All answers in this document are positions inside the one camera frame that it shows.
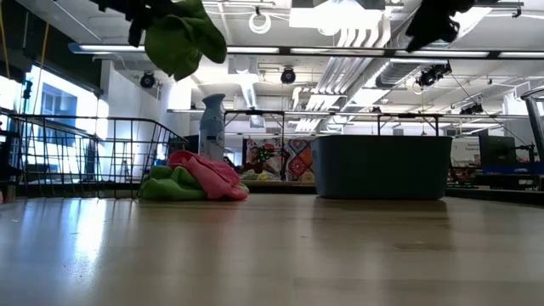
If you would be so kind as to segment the silver ventilation duct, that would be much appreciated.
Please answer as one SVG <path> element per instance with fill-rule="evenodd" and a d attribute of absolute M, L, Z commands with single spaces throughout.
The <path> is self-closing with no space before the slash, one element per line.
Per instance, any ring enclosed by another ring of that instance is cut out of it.
<path fill-rule="evenodd" d="M 443 35 L 439 40 L 425 47 L 435 43 L 445 43 L 445 45 L 450 46 L 456 40 L 468 34 L 492 10 L 492 6 L 498 1 L 474 0 L 474 5 L 467 12 L 457 12 L 450 18 L 450 26 L 443 28 Z M 418 16 L 418 9 L 413 18 Z M 405 34 L 408 26 L 405 28 L 404 34 L 396 41 L 396 48 L 405 50 L 409 44 L 411 38 Z M 422 59 L 390 59 L 384 69 L 375 77 L 375 86 L 378 88 L 394 88 L 417 71 L 418 68 L 426 65 L 427 63 Z"/>

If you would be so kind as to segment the colourful patchwork banner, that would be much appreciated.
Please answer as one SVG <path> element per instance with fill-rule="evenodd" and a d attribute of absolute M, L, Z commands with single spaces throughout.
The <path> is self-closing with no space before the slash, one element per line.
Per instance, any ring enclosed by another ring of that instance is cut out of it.
<path fill-rule="evenodd" d="M 312 139 L 305 138 L 285 138 L 286 150 L 286 181 L 287 182 L 307 182 L 315 181 L 313 160 L 311 153 Z M 269 180 L 281 181 L 279 171 L 281 170 L 281 158 L 273 156 L 277 150 L 281 148 L 281 137 L 260 138 L 260 139 L 244 139 L 243 142 L 242 164 L 237 168 L 237 172 L 242 180 Z M 242 171 L 242 166 L 249 159 L 251 148 L 258 147 L 260 160 L 267 162 L 275 171 L 276 174 L 263 171 L 256 174 L 253 170 Z"/>

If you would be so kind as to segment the black aluminium table frame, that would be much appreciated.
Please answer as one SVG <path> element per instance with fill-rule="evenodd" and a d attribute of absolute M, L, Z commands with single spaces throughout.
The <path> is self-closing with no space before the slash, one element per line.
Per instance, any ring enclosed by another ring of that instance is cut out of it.
<path fill-rule="evenodd" d="M 313 185 L 288 184 L 286 182 L 259 184 L 249 182 L 251 194 L 301 194 L 316 195 Z M 0 183 L 4 201 L 17 197 L 28 198 L 135 198 L 139 193 L 138 184 L 113 182 L 83 182 L 82 184 L 22 184 Z M 544 207 L 544 191 L 523 190 L 482 190 L 447 188 L 445 196 L 481 201 L 511 202 Z"/>

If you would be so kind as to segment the pale blue spray bottle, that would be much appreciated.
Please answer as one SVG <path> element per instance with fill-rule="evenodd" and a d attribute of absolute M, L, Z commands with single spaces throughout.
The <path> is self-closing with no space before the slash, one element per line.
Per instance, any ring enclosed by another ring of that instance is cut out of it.
<path fill-rule="evenodd" d="M 202 100 L 205 110 L 199 124 L 199 154 L 212 161 L 224 159 L 224 109 L 223 93 Z"/>

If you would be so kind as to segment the green microfiber towel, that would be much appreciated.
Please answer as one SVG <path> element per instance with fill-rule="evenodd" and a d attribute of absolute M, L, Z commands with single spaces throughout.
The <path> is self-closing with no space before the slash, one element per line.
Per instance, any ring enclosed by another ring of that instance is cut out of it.
<path fill-rule="evenodd" d="M 144 49 L 149 59 L 168 76 L 180 81 L 193 74 L 202 57 L 222 64 L 227 44 L 201 0 L 172 3 L 168 14 L 145 30 Z"/>
<path fill-rule="evenodd" d="M 147 201 L 206 201 L 207 193 L 182 167 L 156 166 L 144 178 L 138 197 Z"/>

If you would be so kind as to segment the pink microfiber towel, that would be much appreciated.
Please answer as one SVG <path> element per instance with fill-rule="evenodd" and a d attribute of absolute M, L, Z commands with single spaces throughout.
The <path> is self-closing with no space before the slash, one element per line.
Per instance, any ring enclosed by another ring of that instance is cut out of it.
<path fill-rule="evenodd" d="M 236 171 L 224 161 L 213 161 L 187 150 L 172 153 L 167 161 L 169 167 L 182 167 L 189 172 L 207 193 L 209 200 L 243 201 L 248 192 L 241 187 Z"/>

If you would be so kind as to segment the overhead LED light bar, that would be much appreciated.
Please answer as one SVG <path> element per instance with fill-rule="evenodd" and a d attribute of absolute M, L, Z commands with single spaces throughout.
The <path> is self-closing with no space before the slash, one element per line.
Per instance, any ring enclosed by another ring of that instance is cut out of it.
<path fill-rule="evenodd" d="M 544 61 L 544 50 L 469 50 L 455 48 L 427 48 L 407 52 L 402 48 L 340 48 L 287 46 L 228 46 L 226 55 L 312 56 L 343 58 L 430 59 L 430 60 L 539 60 Z"/>

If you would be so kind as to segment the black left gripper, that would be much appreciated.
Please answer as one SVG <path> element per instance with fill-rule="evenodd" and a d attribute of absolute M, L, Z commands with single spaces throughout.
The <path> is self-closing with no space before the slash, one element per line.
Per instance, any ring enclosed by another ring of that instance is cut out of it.
<path fill-rule="evenodd" d="M 143 20 L 153 20 L 162 17 L 170 7 L 170 0 L 89 0 L 105 12 L 113 9 L 125 15 L 125 19 L 132 21 L 128 31 L 128 44 L 132 47 L 140 45 L 141 36 L 145 28 Z"/>

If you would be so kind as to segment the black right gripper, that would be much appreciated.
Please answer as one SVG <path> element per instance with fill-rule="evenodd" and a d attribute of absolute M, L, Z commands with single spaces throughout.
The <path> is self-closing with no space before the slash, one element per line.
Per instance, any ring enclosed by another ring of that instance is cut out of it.
<path fill-rule="evenodd" d="M 411 40 L 405 50 L 415 52 L 439 40 L 443 28 L 450 26 L 451 17 L 457 12 L 467 12 L 473 5 L 474 0 L 422 0 L 418 16 L 406 30 Z"/>

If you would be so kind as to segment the person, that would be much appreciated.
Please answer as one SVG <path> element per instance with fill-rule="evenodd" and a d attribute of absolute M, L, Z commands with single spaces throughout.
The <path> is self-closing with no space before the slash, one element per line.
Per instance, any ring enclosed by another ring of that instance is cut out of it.
<path fill-rule="evenodd" d="M 242 166 L 242 171 L 253 170 L 256 174 L 260 174 L 263 171 L 276 174 L 276 171 L 266 162 L 260 160 L 260 153 L 258 147 L 253 147 L 249 153 L 249 159 Z"/>

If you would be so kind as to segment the black metal background frame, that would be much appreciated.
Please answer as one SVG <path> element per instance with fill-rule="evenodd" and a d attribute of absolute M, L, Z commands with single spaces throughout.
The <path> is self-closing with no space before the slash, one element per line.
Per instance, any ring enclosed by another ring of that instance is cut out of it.
<path fill-rule="evenodd" d="M 273 153 L 273 156 L 280 157 L 280 180 L 286 181 L 286 150 L 285 150 L 285 125 L 286 125 L 286 113 L 283 110 L 258 110 L 251 108 L 248 110 L 226 110 L 223 116 L 224 126 L 227 127 L 233 120 L 239 115 L 245 116 L 269 116 L 280 127 L 280 133 L 273 133 L 273 136 L 280 136 L 281 148 Z"/>
<path fill-rule="evenodd" d="M 378 113 L 376 114 L 377 134 L 381 135 L 382 128 L 384 128 L 387 123 L 391 122 L 393 119 L 396 119 L 400 123 L 407 120 L 421 119 L 422 122 L 434 129 L 434 133 L 436 136 L 439 136 L 440 118 L 441 115 L 435 113 Z"/>

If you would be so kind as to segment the grey-blue plastic bin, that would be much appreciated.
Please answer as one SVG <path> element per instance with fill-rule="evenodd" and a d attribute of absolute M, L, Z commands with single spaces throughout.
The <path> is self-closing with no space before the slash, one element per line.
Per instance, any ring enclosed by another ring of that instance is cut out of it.
<path fill-rule="evenodd" d="M 343 200 L 438 200 L 445 196 L 452 138 L 329 135 L 311 143 L 319 196 Z"/>

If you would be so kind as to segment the black monitor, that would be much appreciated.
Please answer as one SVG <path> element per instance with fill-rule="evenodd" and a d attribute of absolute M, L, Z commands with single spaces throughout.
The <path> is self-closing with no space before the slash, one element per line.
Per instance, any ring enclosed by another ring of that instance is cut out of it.
<path fill-rule="evenodd" d="M 513 166 L 517 163 L 516 144 L 512 137 L 479 136 L 483 167 Z"/>

